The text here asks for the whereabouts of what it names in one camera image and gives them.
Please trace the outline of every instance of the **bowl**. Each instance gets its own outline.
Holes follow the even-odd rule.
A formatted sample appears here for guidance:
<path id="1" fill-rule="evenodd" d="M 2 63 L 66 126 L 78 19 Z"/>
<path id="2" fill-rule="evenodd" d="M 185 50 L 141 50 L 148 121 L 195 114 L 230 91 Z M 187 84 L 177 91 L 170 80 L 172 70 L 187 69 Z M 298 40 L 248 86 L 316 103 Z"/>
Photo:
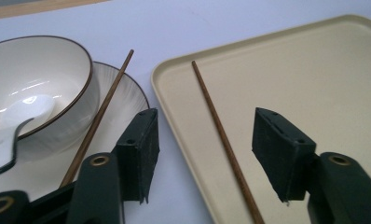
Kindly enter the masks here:
<path id="1" fill-rule="evenodd" d="M 0 42 L 0 120 L 14 102 L 37 94 L 52 96 L 55 106 L 47 121 L 20 132 L 18 150 L 31 158 L 72 145 L 92 122 L 100 96 L 88 52 L 58 36 Z"/>

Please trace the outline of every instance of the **tray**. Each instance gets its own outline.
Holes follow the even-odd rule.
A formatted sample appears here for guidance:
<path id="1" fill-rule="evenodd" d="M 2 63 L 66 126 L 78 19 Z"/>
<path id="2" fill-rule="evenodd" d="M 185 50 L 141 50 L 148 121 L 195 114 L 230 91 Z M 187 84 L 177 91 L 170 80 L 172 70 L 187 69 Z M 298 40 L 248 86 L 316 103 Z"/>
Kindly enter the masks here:
<path id="1" fill-rule="evenodd" d="M 291 120 L 371 176 L 371 21 L 347 15 L 161 63 L 151 81 L 216 223 L 253 223 L 203 99 L 196 60 L 267 223 L 309 223 L 308 197 L 278 199 L 252 152 L 254 110 Z"/>

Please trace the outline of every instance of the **saucer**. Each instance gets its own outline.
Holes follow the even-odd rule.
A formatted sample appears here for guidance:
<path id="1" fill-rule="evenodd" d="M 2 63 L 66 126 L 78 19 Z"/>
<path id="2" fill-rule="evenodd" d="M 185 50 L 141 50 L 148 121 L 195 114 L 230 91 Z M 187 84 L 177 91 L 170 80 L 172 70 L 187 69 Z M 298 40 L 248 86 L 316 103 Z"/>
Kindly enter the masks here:
<path id="1" fill-rule="evenodd" d="M 100 87 L 100 104 L 117 73 L 118 69 L 113 66 L 93 63 L 93 74 L 97 76 Z M 133 117 L 148 108 L 140 86 L 128 75 L 123 76 L 85 158 L 98 152 L 110 152 Z M 84 136 L 81 136 L 71 146 L 36 161 L 28 161 L 28 152 L 19 151 L 16 165 L 0 175 L 0 192 L 23 190 L 28 193 L 29 200 L 34 201 L 57 189 L 83 139 Z"/>

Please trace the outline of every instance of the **table surface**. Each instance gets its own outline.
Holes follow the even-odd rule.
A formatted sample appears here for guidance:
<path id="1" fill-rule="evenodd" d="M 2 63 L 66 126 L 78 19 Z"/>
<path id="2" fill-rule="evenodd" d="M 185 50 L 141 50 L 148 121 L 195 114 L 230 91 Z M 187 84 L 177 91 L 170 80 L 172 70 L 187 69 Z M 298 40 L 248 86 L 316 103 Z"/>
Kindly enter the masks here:
<path id="1" fill-rule="evenodd" d="M 84 46 L 93 61 L 127 69 L 160 112 L 160 149 L 149 204 L 125 203 L 127 223 L 212 223 L 150 83 L 170 58 L 345 14 L 371 20 L 371 1 L 123 1 L 0 19 L 0 41 L 58 35 Z"/>

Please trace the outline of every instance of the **white spoon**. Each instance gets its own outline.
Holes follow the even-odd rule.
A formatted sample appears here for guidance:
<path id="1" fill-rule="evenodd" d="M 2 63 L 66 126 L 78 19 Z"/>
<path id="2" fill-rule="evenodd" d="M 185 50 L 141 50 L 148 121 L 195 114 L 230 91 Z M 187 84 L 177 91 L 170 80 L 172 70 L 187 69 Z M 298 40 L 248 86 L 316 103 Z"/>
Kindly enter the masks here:
<path id="1" fill-rule="evenodd" d="M 51 96 L 36 95 L 17 101 L 3 112 L 0 128 L 0 174 L 15 164 L 17 138 L 22 127 L 28 122 L 31 130 L 38 127 L 48 119 L 54 106 L 55 101 Z"/>

